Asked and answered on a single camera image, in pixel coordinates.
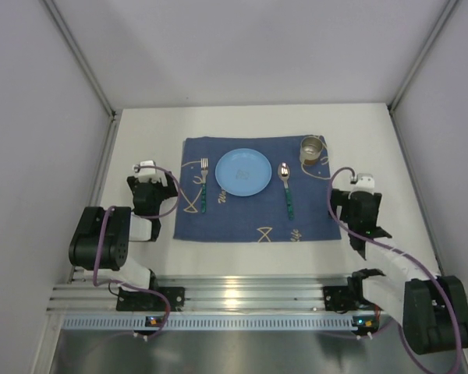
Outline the small metal cup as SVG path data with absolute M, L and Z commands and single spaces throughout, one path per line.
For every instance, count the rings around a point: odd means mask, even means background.
M 300 163 L 305 165 L 316 164 L 320 157 L 324 144 L 318 136 L 306 136 L 300 143 Z

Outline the light blue plastic plate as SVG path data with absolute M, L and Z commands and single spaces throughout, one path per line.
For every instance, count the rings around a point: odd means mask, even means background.
M 248 197 L 262 192 L 268 186 L 272 166 L 261 152 L 239 148 L 225 153 L 214 172 L 216 182 L 228 194 Z

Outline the metal spoon teal handle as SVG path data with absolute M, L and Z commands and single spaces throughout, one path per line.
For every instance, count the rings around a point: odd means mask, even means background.
M 292 221 L 294 219 L 294 209 L 293 209 L 293 198 L 289 188 L 289 177 L 290 177 L 290 169 L 286 162 L 282 162 L 278 166 L 278 177 L 283 183 L 283 187 L 285 190 L 285 204 L 288 213 L 289 219 Z

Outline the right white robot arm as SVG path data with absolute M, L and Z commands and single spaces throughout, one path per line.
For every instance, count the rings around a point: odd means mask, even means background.
M 468 301 L 461 280 L 442 276 L 397 251 L 378 226 L 381 194 L 328 192 L 328 215 L 343 224 L 363 268 L 348 279 L 361 304 L 374 304 L 400 326 L 418 355 L 468 348 Z

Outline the metal fork teal handle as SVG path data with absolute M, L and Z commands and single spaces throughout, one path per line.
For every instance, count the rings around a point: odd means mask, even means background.
M 201 213 L 207 211 L 207 176 L 209 171 L 209 162 L 206 157 L 200 159 L 200 173 L 201 173 Z

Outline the blue cloth placemat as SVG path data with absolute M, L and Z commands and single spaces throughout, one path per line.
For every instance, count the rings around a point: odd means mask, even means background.
M 175 216 L 174 237 L 190 242 L 319 242 L 341 238 L 338 225 L 328 216 L 326 203 L 331 177 L 328 151 L 314 165 L 300 163 L 304 136 L 269 138 L 188 138 L 183 143 L 179 184 L 182 196 Z M 219 159 L 230 150 L 249 148 L 270 161 L 272 177 L 258 194 L 228 194 L 215 179 Z M 201 213 L 200 159 L 209 162 L 207 211 Z M 288 217 L 285 190 L 278 166 L 290 169 L 294 219 Z

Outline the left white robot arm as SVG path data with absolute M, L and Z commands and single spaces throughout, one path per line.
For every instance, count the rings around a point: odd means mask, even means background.
M 133 206 L 87 206 L 69 244 L 69 261 L 83 268 L 93 284 L 117 284 L 130 291 L 157 292 L 154 272 L 129 255 L 132 242 L 156 242 L 161 233 L 161 205 L 178 199 L 176 180 L 165 173 L 165 180 L 140 180 L 129 176 L 127 184 Z

